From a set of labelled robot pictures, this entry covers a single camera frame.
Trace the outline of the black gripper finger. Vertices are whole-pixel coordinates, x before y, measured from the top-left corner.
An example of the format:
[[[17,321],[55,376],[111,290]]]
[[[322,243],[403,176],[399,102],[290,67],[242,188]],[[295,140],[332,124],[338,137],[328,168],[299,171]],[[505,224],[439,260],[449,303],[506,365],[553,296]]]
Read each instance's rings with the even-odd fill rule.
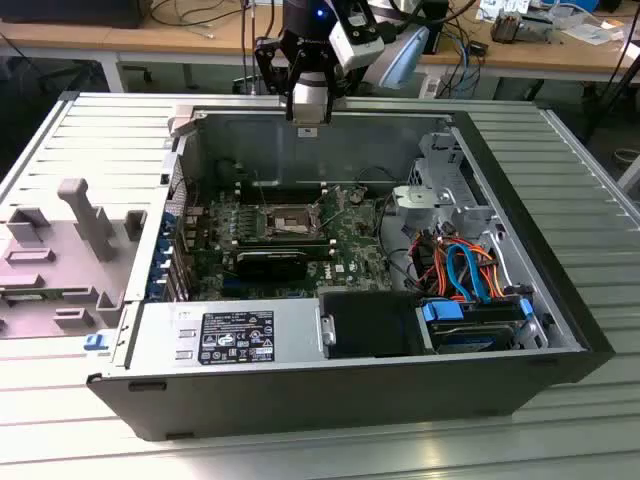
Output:
[[[353,94],[362,82],[368,67],[363,66],[349,71],[344,70],[339,64],[335,53],[330,51],[328,47],[322,50],[322,66],[327,88],[323,123],[329,124],[334,101]]]
[[[288,61],[287,67],[274,67],[276,52],[281,51]],[[259,37],[255,41],[254,58],[259,67],[267,92],[286,100],[285,117],[293,120],[294,89],[302,73],[302,44],[295,35],[281,39]]]

